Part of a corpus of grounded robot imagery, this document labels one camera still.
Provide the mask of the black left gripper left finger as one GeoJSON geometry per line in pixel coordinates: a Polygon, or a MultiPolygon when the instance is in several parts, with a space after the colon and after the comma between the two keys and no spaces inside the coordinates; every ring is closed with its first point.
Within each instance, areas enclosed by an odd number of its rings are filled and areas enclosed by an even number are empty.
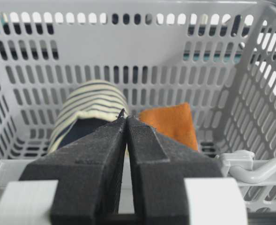
{"type": "Polygon", "coordinates": [[[27,164],[0,199],[0,225],[94,225],[118,210],[126,118],[27,164]]]}

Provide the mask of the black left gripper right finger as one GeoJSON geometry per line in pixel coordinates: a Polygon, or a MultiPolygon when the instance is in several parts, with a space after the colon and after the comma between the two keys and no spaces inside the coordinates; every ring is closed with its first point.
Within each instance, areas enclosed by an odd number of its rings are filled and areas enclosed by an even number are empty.
{"type": "Polygon", "coordinates": [[[246,225],[237,182],[218,163],[127,118],[134,210],[147,225],[246,225]]]}

